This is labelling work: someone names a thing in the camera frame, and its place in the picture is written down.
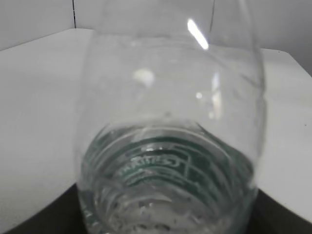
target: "white wall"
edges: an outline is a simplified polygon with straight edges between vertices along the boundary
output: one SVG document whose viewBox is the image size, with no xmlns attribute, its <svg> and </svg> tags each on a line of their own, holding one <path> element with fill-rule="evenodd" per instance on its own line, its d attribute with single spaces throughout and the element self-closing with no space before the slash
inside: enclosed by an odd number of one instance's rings
<svg viewBox="0 0 312 234">
<path fill-rule="evenodd" d="M 261 47 L 290 53 L 312 75 L 312 0 L 250 1 Z M 78 28 L 93 28 L 102 2 L 75 0 Z"/>
<path fill-rule="evenodd" d="M 72 27 L 71 0 L 0 0 L 0 50 Z"/>
</svg>

